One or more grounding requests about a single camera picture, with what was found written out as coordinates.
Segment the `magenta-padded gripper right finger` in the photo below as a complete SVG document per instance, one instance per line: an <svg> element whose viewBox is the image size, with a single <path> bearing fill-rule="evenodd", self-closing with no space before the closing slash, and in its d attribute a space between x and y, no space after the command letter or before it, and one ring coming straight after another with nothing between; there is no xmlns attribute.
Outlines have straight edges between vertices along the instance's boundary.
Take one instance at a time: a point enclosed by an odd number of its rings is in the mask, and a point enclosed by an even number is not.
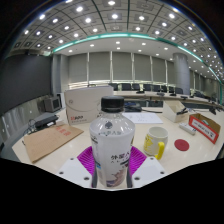
<svg viewBox="0 0 224 224"><path fill-rule="evenodd" d="M165 176L165 169L155 157L147 157L132 147L126 178L128 188L140 188Z"/></svg>

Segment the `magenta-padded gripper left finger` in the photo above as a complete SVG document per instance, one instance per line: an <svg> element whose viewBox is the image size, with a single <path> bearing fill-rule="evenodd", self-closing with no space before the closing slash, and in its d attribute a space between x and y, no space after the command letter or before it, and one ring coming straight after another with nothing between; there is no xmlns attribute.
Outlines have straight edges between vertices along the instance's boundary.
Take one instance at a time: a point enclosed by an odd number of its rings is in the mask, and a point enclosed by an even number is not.
<svg viewBox="0 0 224 224"><path fill-rule="evenodd" d="M96 187L97 176L92 147L86 148L77 157L69 158L56 175L84 188Z"/></svg>

